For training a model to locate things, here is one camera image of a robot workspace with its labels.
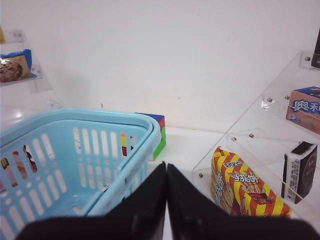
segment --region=blue plastic basket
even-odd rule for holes
[[[1,132],[1,239],[53,216],[103,215],[146,178],[161,139],[135,113],[58,109]]]

